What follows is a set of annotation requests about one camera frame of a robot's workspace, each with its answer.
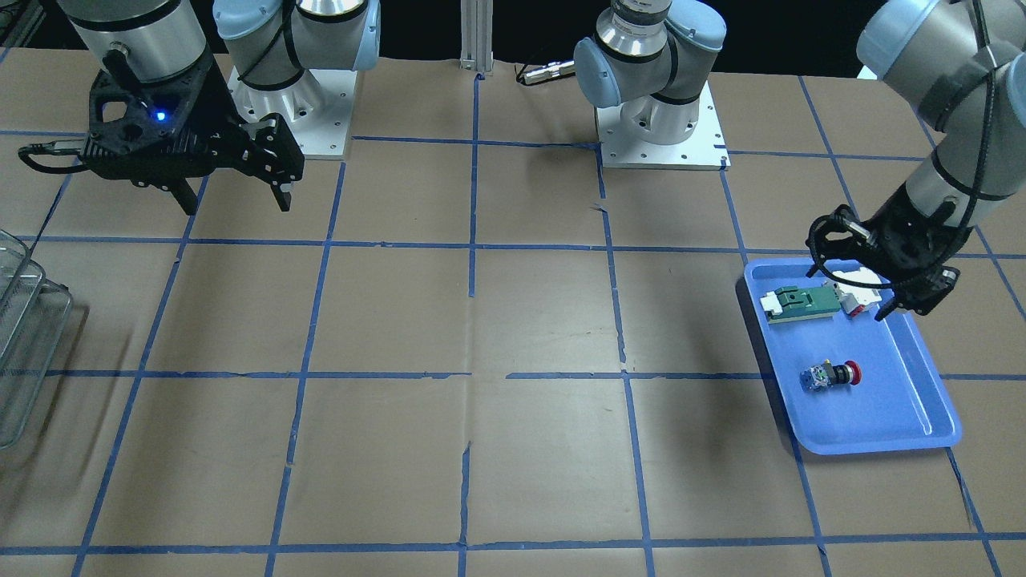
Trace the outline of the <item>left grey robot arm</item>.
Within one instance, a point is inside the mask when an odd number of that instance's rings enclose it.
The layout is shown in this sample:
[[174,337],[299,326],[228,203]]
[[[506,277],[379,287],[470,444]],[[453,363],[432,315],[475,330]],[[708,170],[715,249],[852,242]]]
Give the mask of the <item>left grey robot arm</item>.
[[[613,1],[576,44],[576,80],[595,108],[619,108],[634,134],[675,145],[688,138],[725,34],[725,20],[700,1]],[[862,29],[857,56],[944,139],[872,218],[839,205],[814,220],[810,271],[890,291],[876,319],[926,315],[959,281],[947,260],[1024,189],[1024,4],[887,1]],[[828,260],[857,260],[883,281],[838,276]]]

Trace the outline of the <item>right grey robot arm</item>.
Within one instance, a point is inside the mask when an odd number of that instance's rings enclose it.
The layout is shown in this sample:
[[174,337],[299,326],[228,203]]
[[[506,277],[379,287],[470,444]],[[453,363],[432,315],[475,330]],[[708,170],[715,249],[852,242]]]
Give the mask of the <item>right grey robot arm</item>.
[[80,171],[127,180],[198,207],[189,180],[234,169],[263,180],[289,211],[293,184],[322,142],[343,153],[352,88],[341,76],[374,68],[378,1],[216,1],[218,34],[235,67],[230,87],[188,1],[63,1],[100,61],[87,134],[49,143]]

